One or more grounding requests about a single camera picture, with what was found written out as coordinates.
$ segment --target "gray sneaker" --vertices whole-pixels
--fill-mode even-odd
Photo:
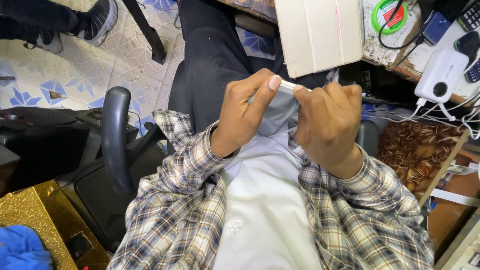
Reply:
[[[92,46],[100,46],[107,37],[107,31],[117,23],[118,10],[115,0],[98,0],[88,12],[78,12],[81,17],[77,37]]]
[[[59,33],[44,29],[39,29],[36,42],[27,42],[24,47],[27,49],[39,48],[51,53],[60,53],[63,49]]]

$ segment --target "white shirt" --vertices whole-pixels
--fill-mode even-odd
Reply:
[[[320,270],[287,135],[255,136],[220,173],[227,186],[213,270]]]

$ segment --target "plaid shirt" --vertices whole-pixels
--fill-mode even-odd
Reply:
[[[140,180],[108,269],[210,270],[226,204],[218,172],[233,157],[221,159],[210,148],[217,123],[193,136],[187,115],[158,110],[154,117],[177,152]],[[432,269],[418,203],[390,167],[362,150],[360,172],[340,180],[305,156],[294,132],[288,145],[303,160],[298,180],[323,268]]]

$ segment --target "black trousers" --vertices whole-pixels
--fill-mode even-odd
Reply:
[[[218,120],[229,82],[245,79],[259,70],[254,70],[235,30],[234,17],[226,9],[215,0],[180,0],[185,40],[185,112],[190,115],[195,133]],[[290,79],[279,38],[275,39],[275,60],[266,62],[273,73],[292,83],[312,89],[323,87],[326,82],[328,71]]]
[[[0,0],[0,39],[38,38],[38,28],[71,32],[78,25],[76,13],[50,0]]]

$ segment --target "blue fabric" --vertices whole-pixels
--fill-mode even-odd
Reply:
[[[27,226],[0,227],[0,270],[53,270],[50,252]]]

